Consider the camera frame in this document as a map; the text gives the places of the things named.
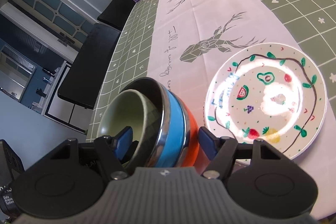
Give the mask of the white cabinet drawers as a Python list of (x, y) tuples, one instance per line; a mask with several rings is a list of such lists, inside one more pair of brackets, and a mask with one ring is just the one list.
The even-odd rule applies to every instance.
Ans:
[(87, 134), (93, 110), (70, 103), (58, 96), (58, 90), (71, 68), (64, 61), (56, 72), (42, 107), (42, 115), (84, 135)]

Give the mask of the glass plate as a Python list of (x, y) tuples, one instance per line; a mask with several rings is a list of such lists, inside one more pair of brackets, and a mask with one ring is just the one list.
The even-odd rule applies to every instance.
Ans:
[(251, 163), (250, 159), (237, 159), (235, 162), (235, 166), (237, 168), (243, 168), (249, 166)]

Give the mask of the far left black chair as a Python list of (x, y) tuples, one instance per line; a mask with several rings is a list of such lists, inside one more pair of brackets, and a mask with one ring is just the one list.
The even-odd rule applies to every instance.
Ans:
[(112, 0), (97, 20), (122, 31), (134, 5), (134, 0)]

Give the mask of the green checked tablecloth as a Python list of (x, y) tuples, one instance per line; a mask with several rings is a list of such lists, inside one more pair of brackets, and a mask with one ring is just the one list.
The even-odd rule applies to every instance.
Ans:
[(327, 87), (325, 123), (296, 162), (317, 182), (312, 215), (335, 212), (335, 0), (140, 0), (122, 30), (94, 106), (87, 141), (97, 136), (102, 115), (127, 84), (148, 76), (179, 96), (198, 125), (217, 70), (230, 57), (211, 49), (197, 56), (193, 44), (207, 45), (214, 31), (227, 26), (220, 41), (251, 39), (300, 48), (319, 67)]

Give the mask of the blue steel bowl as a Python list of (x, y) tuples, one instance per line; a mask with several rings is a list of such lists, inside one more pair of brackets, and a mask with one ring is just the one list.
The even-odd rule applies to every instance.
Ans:
[(176, 95), (150, 77), (136, 79), (123, 88), (124, 91), (129, 89), (147, 96), (162, 114), (157, 141), (145, 167), (175, 167), (182, 148), (184, 132), (182, 109), (175, 98)]

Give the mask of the white fruity painted plate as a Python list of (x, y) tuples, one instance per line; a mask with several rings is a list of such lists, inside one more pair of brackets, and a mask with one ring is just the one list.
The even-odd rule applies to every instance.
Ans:
[(322, 73), (302, 51), (279, 43), (250, 46), (217, 71), (203, 108), (215, 136), (263, 139), (289, 159), (314, 142), (327, 110)]

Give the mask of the green ceramic bowl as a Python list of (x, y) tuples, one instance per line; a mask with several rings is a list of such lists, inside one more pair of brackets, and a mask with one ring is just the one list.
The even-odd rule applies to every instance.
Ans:
[(161, 126), (162, 114), (154, 104), (139, 91), (129, 89), (121, 92), (106, 108), (98, 127), (98, 136), (116, 136), (125, 127), (132, 129), (132, 134), (124, 143), (126, 147), (120, 159), (134, 141), (138, 145), (127, 161), (125, 169), (133, 173), (137, 167), (147, 165)]

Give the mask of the black chair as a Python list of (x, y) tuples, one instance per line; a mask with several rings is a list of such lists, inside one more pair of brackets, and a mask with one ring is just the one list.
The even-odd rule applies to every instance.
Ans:
[(122, 31), (134, 5), (134, 0), (112, 0), (97, 20)]
[(96, 23), (58, 89), (58, 97), (93, 109), (121, 31)]

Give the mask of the orange steel bowl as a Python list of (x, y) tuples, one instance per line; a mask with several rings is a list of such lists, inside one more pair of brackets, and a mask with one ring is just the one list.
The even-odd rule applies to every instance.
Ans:
[(175, 97), (180, 104), (184, 121), (182, 148), (175, 167), (193, 166), (199, 152), (198, 125), (186, 104), (179, 97)]

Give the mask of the near left black chair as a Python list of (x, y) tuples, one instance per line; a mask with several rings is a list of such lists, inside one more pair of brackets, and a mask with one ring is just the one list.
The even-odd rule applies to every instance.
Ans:
[(58, 89), (58, 97), (93, 109), (121, 31), (96, 23)]

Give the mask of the glass panel door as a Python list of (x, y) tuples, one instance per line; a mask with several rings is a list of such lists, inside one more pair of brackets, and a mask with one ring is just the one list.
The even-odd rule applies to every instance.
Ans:
[(97, 22), (70, 0), (1, 0), (1, 15), (70, 62)]

